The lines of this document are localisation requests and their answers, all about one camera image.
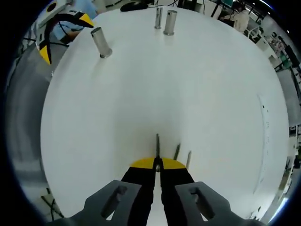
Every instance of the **wall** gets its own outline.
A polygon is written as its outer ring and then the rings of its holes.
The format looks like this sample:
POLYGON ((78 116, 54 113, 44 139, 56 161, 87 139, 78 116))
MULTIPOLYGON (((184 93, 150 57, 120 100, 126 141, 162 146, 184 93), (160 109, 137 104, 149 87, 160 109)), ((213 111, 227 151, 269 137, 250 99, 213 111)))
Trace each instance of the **wall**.
POLYGON ((284 31, 272 17, 266 16, 261 23, 261 27, 264 30, 264 36, 270 36, 273 32, 276 32, 278 35, 280 35, 283 40, 292 47, 298 60, 301 61, 301 52, 296 48, 293 41, 288 37, 287 32, 284 31))

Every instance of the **silver metal peg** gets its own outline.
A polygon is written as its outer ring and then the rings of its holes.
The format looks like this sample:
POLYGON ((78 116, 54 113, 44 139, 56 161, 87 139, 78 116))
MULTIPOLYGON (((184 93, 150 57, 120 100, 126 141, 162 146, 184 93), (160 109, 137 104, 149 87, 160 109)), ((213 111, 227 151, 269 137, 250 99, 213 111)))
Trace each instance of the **silver metal peg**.
POLYGON ((174 34, 174 24, 175 24, 175 19, 177 18, 177 13, 178 12, 175 10, 167 11, 165 30, 163 31, 165 35, 174 34))
POLYGON ((111 56, 112 49, 109 47, 107 40, 103 35, 103 30, 101 27, 97 27, 91 31, 92 38, 98 49, 101 58, 107 58, 111 56))
POLYGON ((162 18, 162 7, 157 7, 156 11, 156 22, 155 22, 155 28, 156 29, 161 29, 161 18, 162 18))

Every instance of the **white table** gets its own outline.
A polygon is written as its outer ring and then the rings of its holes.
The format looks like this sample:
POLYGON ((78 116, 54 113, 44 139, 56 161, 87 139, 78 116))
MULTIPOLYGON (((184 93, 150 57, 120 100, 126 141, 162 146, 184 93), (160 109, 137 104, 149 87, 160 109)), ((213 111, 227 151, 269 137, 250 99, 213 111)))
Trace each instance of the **white table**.
MULTIPOLYGON (((181 143, 178 160, 185 163, 192 150, 194 180, 227 198, 242 217, 260 206, 265 212, 277 192, 288 119, 268 59, 235 29, 181 8, 174 36, 166 36, 167 9, 161 30, 154 29, 155 8, 100 14, 94 22, 113 54, 100 59, 91 29, 84 29, 54 72, 41 149, 66 217, 121 179, 130 163, 154 156, 156 133, 162 157, 172 158, 181 143)), ((149 225, 166 221, 159 194, 157 186, 149 225)))

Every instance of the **person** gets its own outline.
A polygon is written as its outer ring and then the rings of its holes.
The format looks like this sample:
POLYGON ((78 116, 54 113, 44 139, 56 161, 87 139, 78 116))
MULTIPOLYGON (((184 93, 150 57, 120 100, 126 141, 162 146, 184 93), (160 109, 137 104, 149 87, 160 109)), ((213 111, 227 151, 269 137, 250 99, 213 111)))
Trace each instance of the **person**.
MULTIPOLYGON (((98 14, 100 14, 91 0, 71 0, 69 1, 67 7, 69 10, 73 9, 87 13, 92 20, 97 17, 98 14)), ((82 29, 83 27, 81 26, 74 25, 70 22, 61 21, 54 26, 52 32, 58 40, 67 44, 73 41, 82 29)))
POLYGON ((278 37, 277 33, 273 32, 269 37, 266 38, 267 42, 275 45, 278 42, 278 37))
POLYGON ((245 29, 248 26, 249 19, 249 13, 246 10, 245 6, 242 4, 238 4, 231 15, 227 15, 221 18, 224 23, 233 26, 233 28, 240 33, 244 33, 245 29))

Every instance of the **black cable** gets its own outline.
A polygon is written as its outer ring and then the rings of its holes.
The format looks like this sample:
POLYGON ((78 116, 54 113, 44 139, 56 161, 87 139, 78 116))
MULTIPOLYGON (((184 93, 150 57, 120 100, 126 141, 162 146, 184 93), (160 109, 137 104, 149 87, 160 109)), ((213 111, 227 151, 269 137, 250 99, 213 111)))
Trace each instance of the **black cable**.
MULTIPOLYGON (((28 40, 28 41, 36 41, 35 39, 30 39, 30 38, 23 38, 24 40, 28 40)), ((59 42, 49 42, 50 44, 54 44, 54 45, 60 45, 60 46, 66 46, 69 47, 69 45, 63 44, 63 43, 59 43, 59 42)))
POLYGON ((149 6, 149 8, 157 8, 159 6, 163 6, 163 5, 158 5, 158 6, 149 6))
POLYGON ((68 33, 65 31, 65 29, 63 28, 61 22, 59 21, 58 24, 60 25, 62 31, 65 33, 66 37, 68 37, 69 42, 72 42, 72 38, 68 35, 68 33))
POLYGON ((203 14, 205 15, 205 0, 203 0, 203 6, 204 6, 204 8, 203 8, 203 14))
POLYGON ((51 213, 51 219, 52 221, 55 220, 54 216, 53 216, 53 206, 55 204, 55 199, 53 199, 52 203, 51 203, 51 207, 50 207, 50 213, 51 213))
POLYGON ((173 4, 175 4, 177 1, 178 1, 178 0, 174 0, 174 2, 173 2, 173 3, 171 3, 171 4, 167 5, 167 6, 171 6, 171 5, 173 5, 173 4))
MULTIPOLYGON (((41 199, 51 208, 51 204, 47 201, 47 199, 44 196, 41 196, 41 199)), ((58 212, 56 209, 53 209, 55 213, 57 213, 61 218, 64 218, 64 215, 60 212, 58 212)))

